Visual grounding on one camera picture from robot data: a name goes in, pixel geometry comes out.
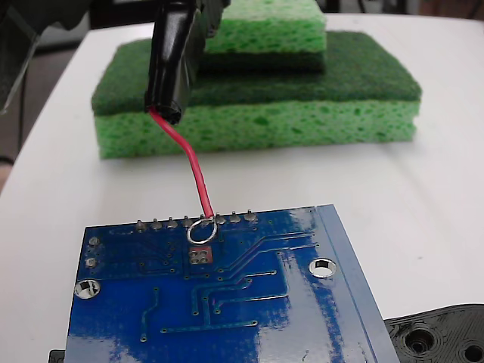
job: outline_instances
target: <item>white surface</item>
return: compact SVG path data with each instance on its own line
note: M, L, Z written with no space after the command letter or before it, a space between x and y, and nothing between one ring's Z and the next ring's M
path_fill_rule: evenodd
M384 318L484 303L484 25L328 16L371 34L423 87L404 144L205 154L218 212L334 203ZM85 226L197 216L184 156L100 161L90 98L116 47L151 26L89 33L57 84L0 197L2 361L65 347Z

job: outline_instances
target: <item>mounting hole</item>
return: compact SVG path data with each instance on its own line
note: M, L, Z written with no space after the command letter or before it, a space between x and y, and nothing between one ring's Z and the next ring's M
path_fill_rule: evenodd
M423 329L414 330L405 338L405 345L416 354L428 352L432 349L433 344L433 335Z
M80 299L92 299L101 291L101 285L92 279L81 280L74 287L74 295Z
M482 358L484 358L484 351L480 346L469 346L464 352L464 357L471 362L482 361Z
M309 272L315 278L329 278L336 272L336 263L330 259L314 259L309 264Z

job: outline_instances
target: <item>sponge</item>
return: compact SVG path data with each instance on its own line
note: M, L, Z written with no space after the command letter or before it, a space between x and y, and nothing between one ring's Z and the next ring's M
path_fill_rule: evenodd
M181 153L143 112L149 41L122 46L92 99L103 158ZM410 141L421 90L362 33L327 34L327 72L200 74L177 126L197 151Z
M325 19L314 0L232 2L217 36L207 41L200 70L321 72Z

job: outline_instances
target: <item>blue circuit board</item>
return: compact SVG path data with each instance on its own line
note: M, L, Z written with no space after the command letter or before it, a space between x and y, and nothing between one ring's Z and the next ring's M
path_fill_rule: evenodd
M333 206L194 220L85 230L65 363L398 362Z

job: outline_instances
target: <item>cable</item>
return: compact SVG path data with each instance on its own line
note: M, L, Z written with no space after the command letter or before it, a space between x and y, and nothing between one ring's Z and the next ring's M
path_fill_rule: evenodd
M194 149L164 118L162 118L155 109L150 110L150 115L154 121L166 132L178 145L181 146L183 151L187 154L188 161L190 161L191 170L194 172L195 182L197 183L198 195L200 196L200 203L202 204L203 213L206 218L213 217L212 206L210 206L209 195L206 192L205 181L203 180L202 170L198 163L197 155Z
M25 114L25 92L26 92L26 84L27 84L27 71L28 68L25 69L25 73L23 74L22 84L20 85L20 109L19 109L19 116L18 116L18 139L17 139L17 152L20 153L23 146L23 124L24 124L24 114Z
M363 0L358 0L358 7L360 8L360 12L362 12L363 14L366 13L365 4L363 4Z
M469 15L467 15L467 19L473 19L474 17L476 17L477 13L479 12L479 9L481 8L482 6L482 0L477 0L474 4L474 6L472 7Z

